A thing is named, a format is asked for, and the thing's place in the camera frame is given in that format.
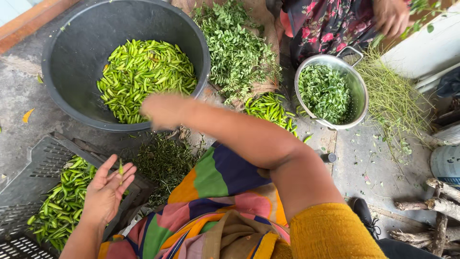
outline multicolored fabric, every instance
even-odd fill
[[[99,258],[244,255],[268,259],[275,243],[290,243],[284,210],[268,171],[219,143],[172,191],[163,209],[143,218],[122,237],[103,243]]]
[[[282,12],[295,35],[289,43],[295,65],[346,46],[366,47],[377,35],[372,0],[284,0]]]

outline concrete floor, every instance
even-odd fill
[[[143,138],[134,139],[127,134],[94,129],[71,119],[53,102],[45,85],[37,82],[37,74],[41,73],[44,43],[52,28],[68,12],[69,10],[0,56],[0,168],[4,175],[0,179],[0,188],[14,179],[26,165],[28,147],[35,145],[45,134],[52,131],[58,131],[69,138],[88,141],[101,150],[106,150],[107,154],[119,154],[124,148],[137,150],[142,143]],[[286,50],[285,40],[283,42],[282,50]],[[281,55],[281,62],[288,67],[285,70],[286,87],[281,90],[289,96],[293,70],[289,68],[288,56]],[[211,86],[207,86],[200,98],[211,103],[221,102]],[[22,117],[32,108],[35,110],[26,124]],[[415,231],[426,223],[434,223],[434,213],[399,212],[393,205],[393,201],[398,199],[422,200],[431,196],[432,190],[425,191],[422,188],[422,183],[432,177],[427,163],[430,155],[428,149],[411,145],[414,152],[409,157],[410,162],[403,167],[404,177],[401,177],[401,172],[396,169],[388,155],[386,143],[378,143],[373,138],[373,135],[378,134],[375,127],[360,124],[349,131],[336,132],[309,119],[298,120],[297,125],[300,139],[306,137],[307,132],[313,134],[308,145],[317,153],[330,151],[339,157],[334,165],[328,165],[335,184],[344,197],[363,197],[371,204],[374,215],[383,223],[378,225],[384,235],[388,230]],[[205,136],[205,140],[207,145],[213,142],[211,136]],[[192,141],[198,141],[197,133],[192,134]]]

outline white bucket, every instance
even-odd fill
[[[431,154],[431,171],[439,181],[460,185],[460,145],[442,146]]]

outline burlap sack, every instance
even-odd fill
[[[277,55],[276,61],[279,62],[280,48],[278,45],[278,38],[275,31],[275,18],[268,11],[265,5],[265,0],[239,0],[243,2],[246,13],[254,19],[254,22],[264,26],[264,34],[262,37],[265,38],[265,43],[271,44],[271,50]],[[183,12],[188,14],[190,17],[193,16],[193,9],[195,7],[201,7],[204,3],[208,6],[213,6],[213,2],[216,4],[223,4],[225,0],[172,0],[171,4]],[[253,85],[252,93],[253,96],[265,92],[273,92],[278,89],[278,82],[267,81],[264,83],[256,83]],[[239,110],[242,108],[241,102],[234,102],[234,107]]]

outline woman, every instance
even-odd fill
[[[278,41],[283,33],[291,59],[298,66],[316,54],[335,54],[345,46],[366,47],[380,31],[402,34],[409,23],[405,0],[284,0],[275,21]]]
[[[167,205],[101,245],[136,170],[128,163],[123,177],[107,176],[112,155],[88,186],[61,258],[385,258],[322,160],[285,129],[177,95],[149,96],[142,113],[156,127],[184,124],[222,144],[209,148]]]

